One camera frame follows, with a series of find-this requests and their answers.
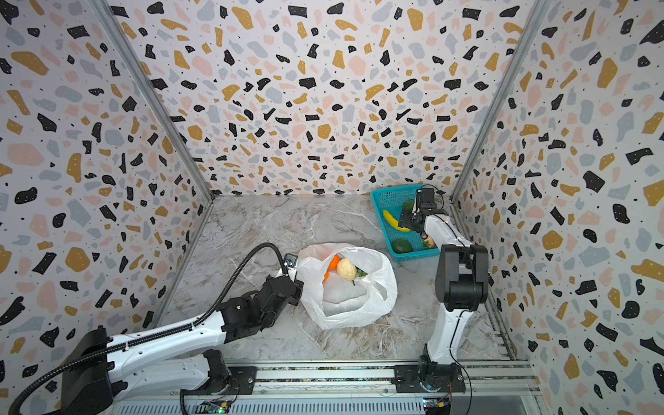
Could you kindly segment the teal plastic basket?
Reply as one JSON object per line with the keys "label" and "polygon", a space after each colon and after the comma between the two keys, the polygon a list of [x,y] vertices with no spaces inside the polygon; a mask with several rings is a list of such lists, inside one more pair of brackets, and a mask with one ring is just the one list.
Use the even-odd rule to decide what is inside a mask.
{"label": "teal plastic basket", "polygon": [[424,234],[424,220],[429,214],[447,215],[444,203],[437,203],[437,196],[443,194],[430,184],[401,185],[371,192],[373,208],[388,250],[396,262],[439,255],[433,238]]}

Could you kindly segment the green mango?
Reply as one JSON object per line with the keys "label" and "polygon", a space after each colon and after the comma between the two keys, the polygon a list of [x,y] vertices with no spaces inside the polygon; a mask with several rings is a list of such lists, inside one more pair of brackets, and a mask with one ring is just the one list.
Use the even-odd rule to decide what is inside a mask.
{"label": "green mango", "polygon": [[391,248],[395,254],[406,254],[413,252],[413,245],[408,240],[394,240],[391,242]]}

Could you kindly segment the white plastic bag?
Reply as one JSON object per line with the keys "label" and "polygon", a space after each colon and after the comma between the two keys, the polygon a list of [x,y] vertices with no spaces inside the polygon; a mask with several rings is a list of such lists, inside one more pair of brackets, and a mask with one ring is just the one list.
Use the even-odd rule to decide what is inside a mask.
{"label": "white plastic bag", "polygon": [[[357,267],[353,281],[341,278],[336,271],[323,281],[335,255]],[[393,310],[397,281],[383,253],[348,243],[326,243],[306,247],[298,256],[297,278],[304,282],[301,304],[320,329],[364,327]]]}

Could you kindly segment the orange fruit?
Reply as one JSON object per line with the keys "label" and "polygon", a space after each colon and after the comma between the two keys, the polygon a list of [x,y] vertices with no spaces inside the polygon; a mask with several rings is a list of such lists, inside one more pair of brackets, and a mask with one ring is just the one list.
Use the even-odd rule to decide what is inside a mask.
{"label": "orange fruit", "polygon": [[335,269],[337,268],[337,265],[338,265],[338,263],[339,263],[340,260],[341,260],[341,258],[339,257],[339,255],[335,255],[335,256],[331,259],[330,264],[328,265],[327,271],[326,271],[326,273],[325,273],[325,275],[324,275],[324,278],[323,278],[323,281],[324,281],[324,282],[326,282],[326,281],[329,279],[329,277],[330,277],[330,273],[331,273],[332,271],[335,271]]}

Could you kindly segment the pale white fruit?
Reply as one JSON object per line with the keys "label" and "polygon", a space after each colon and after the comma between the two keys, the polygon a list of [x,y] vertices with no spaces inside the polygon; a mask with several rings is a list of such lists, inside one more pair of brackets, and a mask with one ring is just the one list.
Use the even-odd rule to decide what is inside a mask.
{"label": "pale white fruit", "polygon": [[341,259],[335,268],[337,274],[347,281],[353,281],[358,274],[357,267],[349,259]]}

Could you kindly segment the red apple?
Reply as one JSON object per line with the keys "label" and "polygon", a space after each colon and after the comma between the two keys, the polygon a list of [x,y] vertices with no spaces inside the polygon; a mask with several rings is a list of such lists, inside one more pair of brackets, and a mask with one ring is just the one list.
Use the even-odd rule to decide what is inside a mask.
{"label": "red apple", "polygon": [[436,243],[433,240],[433,238],[428,236],[428,235],[422,234],[421,235],[421,241],[422,241],[422,246],[425,249],[432,249],[436,246]]}

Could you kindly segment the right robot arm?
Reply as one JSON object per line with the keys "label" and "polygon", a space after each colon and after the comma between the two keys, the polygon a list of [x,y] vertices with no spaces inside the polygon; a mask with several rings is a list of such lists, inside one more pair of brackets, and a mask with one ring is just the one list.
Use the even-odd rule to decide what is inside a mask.
{"label": "right robot arm", "polygon": [[432,187],[417,190],[412,209],[400,216],[399,225],[423,240],[432,240],[439,249],[434,273],[439,314],[419,358],[417,374],[421,387],[434,392],[450,387],[463,373],[456,355],[467,323],[489,296],[489,253],[462,235],[437,205]]}

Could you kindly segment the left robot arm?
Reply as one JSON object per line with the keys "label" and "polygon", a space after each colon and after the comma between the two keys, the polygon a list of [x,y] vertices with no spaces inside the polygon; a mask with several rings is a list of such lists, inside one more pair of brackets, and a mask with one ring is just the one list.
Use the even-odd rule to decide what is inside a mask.
{"label": "left robot arm", "polygon": [[193,317],[115,338],[104,327],[88,332],[64,362],[60,413],[102,413],[130,391],[129,377],[141,369],[271,328],[288,304],[298,305],[303,288],[302,280],[269,276],[260,290],[214,306],[203,321]]}

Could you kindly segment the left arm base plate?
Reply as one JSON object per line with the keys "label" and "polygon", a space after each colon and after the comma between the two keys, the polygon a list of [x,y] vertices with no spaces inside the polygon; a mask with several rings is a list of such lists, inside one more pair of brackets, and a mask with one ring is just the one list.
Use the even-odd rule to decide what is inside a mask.
{"label": "left arm base plate", "polygon": [[212,368],[204,376],[198,387],[181,390],[183,396],[203,395],[251,395],[254,389],[258,368],[254,366],[231,366]]}

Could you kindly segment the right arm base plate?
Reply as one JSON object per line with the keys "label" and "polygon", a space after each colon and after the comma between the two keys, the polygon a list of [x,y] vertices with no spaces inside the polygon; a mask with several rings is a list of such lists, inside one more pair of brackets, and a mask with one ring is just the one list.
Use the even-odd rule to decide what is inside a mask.
{"label": "right arm base plate", "polygon": [[396,365],[391,383],[395,385],[399,394],[466,392],[462,370],[456,363],[432,366]]}

